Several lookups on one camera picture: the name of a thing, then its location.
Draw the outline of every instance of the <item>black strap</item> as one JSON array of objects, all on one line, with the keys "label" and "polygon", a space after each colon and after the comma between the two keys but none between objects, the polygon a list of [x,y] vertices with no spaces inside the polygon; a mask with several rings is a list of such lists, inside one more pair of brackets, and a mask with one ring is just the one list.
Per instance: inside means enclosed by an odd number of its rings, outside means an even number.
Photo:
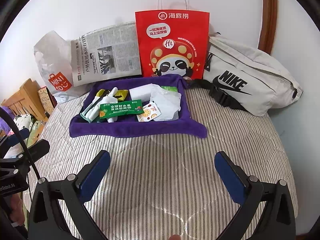
[{"label": "black strap", "polygon": [[232,96],[227,94],[222,89],[215,86],[215,84],[204,79],[195,79],[193,80],[191,87],[194,87],[196,85],[209,90],[209,95],[214,98],[221,106],[230,107],[231,109],[239,109],[247,112],[247,110],[237,100],[235,100]]}]

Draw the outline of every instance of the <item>speech bubble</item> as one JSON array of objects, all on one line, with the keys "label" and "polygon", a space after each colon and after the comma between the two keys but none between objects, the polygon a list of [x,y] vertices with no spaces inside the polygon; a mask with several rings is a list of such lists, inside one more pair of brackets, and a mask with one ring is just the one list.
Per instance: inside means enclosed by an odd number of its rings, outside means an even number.
[{"label": "speech bubble", "polygon": [[170,26],[166,23],[152,24],[147,28],[147,35],[153,39],[162,39],[170,33]]}]

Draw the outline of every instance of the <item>white waist bag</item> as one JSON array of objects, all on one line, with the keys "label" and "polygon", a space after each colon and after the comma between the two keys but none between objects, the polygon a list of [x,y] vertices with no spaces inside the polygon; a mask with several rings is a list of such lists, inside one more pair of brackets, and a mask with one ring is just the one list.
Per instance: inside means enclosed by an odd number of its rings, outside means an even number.
[{"label": "white waist bag", "polygon": [[269,108],[285,107],[300,98],[302,88],[275,58],[220,35],[211,37],[209,43],[203,79],[253,115],[263,116]]}]

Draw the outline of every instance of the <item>purple towel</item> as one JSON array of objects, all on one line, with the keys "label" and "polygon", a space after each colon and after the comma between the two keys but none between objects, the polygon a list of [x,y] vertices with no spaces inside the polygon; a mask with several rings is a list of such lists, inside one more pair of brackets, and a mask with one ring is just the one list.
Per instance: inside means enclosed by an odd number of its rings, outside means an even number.
[{"label": "purple towel", "polygon": [[[122,115],[118,116],[118,120],[114,123],[88,123],[82,119],[80,114],[74,116],[70,121],[69,132],[71,137],[81,135],[97,134],[97,135],[111,135],[114,137],[137,137],[152,134],[166,134],[166,133],[185,133],[199,136],[200,138],[207,137],[207,129],[204,125],[192,120],[184,89],[187,88],[185,80],[175,74],[167,74],[160,77],[146,77],[146,78],[130,78],[120,79],[115,81],[97,82],[91,89],[88,97],[84,101],[86,107],[93,101],[95,95],[100,89],[111,90],[117,87],[119,90],[129,90],[131,88],[143,86],[146,84],[157,84],[159,86],[177,87],[181,94],[181,110],[179,112],[179,119],[175,121],[150,121],[138,122],[136,115]],[[130,101],[131,97],[128,95],[125,99]]]}]

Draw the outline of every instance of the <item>plastic bag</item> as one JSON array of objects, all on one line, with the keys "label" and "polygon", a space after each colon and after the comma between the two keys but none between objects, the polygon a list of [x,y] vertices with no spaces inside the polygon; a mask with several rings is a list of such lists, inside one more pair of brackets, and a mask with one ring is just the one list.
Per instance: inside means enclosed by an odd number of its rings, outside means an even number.
[{"label": "plastic bag", "polygon": [[78,98],[90,90],[92,84],[73,86],[71,43],[55,31],[43,36],[33,49],[40,75],[58,104]]},{"label": "plastic bag", "polygon": [[150,102],[154,101],[158,106],[161,115],[154,121],[173,121],[179,118],[181,94],[168,91],[159,86],[155,86],[151,91]]}]

